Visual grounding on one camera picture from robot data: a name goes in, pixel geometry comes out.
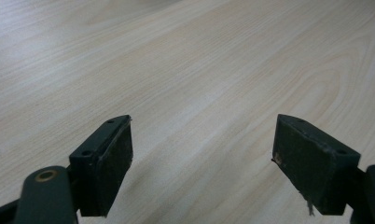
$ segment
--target light wood tabletop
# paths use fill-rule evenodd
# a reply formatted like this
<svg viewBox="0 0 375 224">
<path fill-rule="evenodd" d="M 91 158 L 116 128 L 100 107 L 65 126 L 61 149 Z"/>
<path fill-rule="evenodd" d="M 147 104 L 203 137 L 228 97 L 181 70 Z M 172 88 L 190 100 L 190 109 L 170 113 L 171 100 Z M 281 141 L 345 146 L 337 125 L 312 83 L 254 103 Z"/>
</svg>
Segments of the light wood tabletop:
<svg viewBox="0 0 375 224">
<path fill-rule="evenodd" d="M 287 114 L 375 163 L 375 0 L 0 0 L 0 206 L 126 114 L 132 167 L 80 223 L 349 223 L 271 151 Z"/>
</svg>

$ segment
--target wood grain surface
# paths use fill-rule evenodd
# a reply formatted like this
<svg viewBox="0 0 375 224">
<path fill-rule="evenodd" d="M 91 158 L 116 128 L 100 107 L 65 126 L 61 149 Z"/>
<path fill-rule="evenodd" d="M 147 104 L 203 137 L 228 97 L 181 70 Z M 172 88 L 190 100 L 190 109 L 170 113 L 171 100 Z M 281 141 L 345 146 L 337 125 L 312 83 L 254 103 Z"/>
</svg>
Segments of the wood grain surface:
<svg viewBox="0 0 375 224">
<path fill-rule="evenodd" d="M 375 163 L 375 0 L 0 0 L 0 205 L 130 114 L 132 168 L 81 223 L 349 223 L 271 162 L 279 113 Z"/>
</svg>

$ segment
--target wooden table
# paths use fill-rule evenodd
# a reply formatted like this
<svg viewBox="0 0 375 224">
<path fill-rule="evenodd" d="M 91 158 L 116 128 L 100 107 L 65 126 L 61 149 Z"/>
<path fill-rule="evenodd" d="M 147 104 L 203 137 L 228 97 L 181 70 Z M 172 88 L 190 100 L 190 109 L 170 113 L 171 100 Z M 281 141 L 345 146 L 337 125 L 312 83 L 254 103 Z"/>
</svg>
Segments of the wooden table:
<svg viewBox="0 0 375 224">
<path fill-rule="evenodd" d="M 271 162 L 279 113 L 375 163 L 375 0 L 0 0 L 0 205 L 130 114 L 132 168 L 81 223 L 348 223 Z"/>
</svg>

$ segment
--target screw hole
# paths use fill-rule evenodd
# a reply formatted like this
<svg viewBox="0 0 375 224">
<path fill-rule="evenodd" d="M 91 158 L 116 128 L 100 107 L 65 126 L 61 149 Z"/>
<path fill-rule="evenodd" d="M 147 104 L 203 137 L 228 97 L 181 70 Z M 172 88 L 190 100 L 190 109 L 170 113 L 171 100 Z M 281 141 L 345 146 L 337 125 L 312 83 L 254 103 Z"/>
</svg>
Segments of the screw hole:
<svg viewBox="0 0 375 224">
<path fill-rule="evenodd" d="M 341 154 L 341 155 L 345 155 L 345 154 L 347 154 L 346 151 L 341 150 L 341 149 L 337 150 L 337 153 L 339 153 L 339 154 Z"/>
<path fill-rule="evenodd" d="M 85 151 L 83 151 L 82 152 L 82 156 L 89 156 L 89 155 L 91 155 L 91 151 L 89 151 L 89 150 L 85 150 Z"/>
<path fill-rule="evenodd" d="M 47 171 L 44 171 L 42 173 L 40 173 L 39 175 L 37 175 L 35 177 L 35 181 L 36 182 L 46 182 L 52 178 L 54 178 L 54 176 L 56 176 L 57 174 L 57 171 L 55 170 L 47 170 Z"/>
</svg>

